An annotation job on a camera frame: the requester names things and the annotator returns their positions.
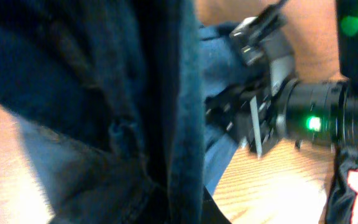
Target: denim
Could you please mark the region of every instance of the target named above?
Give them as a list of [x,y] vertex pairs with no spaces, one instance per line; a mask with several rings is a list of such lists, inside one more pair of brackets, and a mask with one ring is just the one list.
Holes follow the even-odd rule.
[[[54,21],[69,24],[98,89],[54,50]],[[203,188],[213,194],[237,149],[205,124],[203,102],[255,77],[230,44],[235,25],[201,26],[189,0],[0,1],[0,104],[51,223],[200,222]]]

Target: green led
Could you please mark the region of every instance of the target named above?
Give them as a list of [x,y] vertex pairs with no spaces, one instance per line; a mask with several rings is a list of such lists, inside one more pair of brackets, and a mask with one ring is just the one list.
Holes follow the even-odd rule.
[[312,131],[321,131],[321,118],[311,116],[306,122],[306,127]]

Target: wooden table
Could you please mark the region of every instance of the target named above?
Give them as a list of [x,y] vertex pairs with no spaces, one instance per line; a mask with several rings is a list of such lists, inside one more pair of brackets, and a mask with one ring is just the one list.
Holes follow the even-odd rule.
[[[198,15],[204,24],[241,21],[258,14],[268,0],[198,0]],[[283,9],[288,19],[284,32],[293,44],[296,66],[306,80],[337,79],[335,1],[289,1]],[[318,223],[333,176],[330,149],[283,141],[258,161],[239,150],[214,199],[233,223]]]
[[[266,0],[198,0],[205,24],[241,21],[256,15]],[[309,80],[339,77],[334,1],[292,0],[284,9],[285,33],[296,50],[300,75]],[[50,212],[42,187],[25,159],[11,115],[0,108],[0,223],[46,223]],[[257,160],[241,149],[214,198],[233,223],[317,223],[323,212],[333,154],[281,142]]]

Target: black mechanical device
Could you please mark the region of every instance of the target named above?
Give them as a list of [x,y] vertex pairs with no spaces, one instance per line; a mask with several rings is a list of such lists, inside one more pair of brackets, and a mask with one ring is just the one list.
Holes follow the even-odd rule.
[[280,30],[285,2],[245,19],[232,31],[244,65],[265,70],[256,82],[230,86],[209,99],[207,121],[219,122],[258,157],[283,138],[295,140],[298,149],[303,140],[332,148],[358,147],[358,0],[336,2],[340,69],[348,79],[321,83],[307,83],[296,75],[294,51]]

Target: wooden surface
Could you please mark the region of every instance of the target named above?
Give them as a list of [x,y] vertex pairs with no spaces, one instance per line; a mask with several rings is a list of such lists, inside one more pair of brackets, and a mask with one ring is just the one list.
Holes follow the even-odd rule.
[[[205,24],[240,21],[273,1],[198,0]],[[292,0],[284,9],[285,33],[296,51],[300,75],[338,77],[334,1]],[[50,213],[42,188],[25,159],[12,116],[0,108],[0,223],[46,223]],[[332,176],[329,149],[280,143],[261,160],[241,149],[214,198],[233,223],[317,223]]]

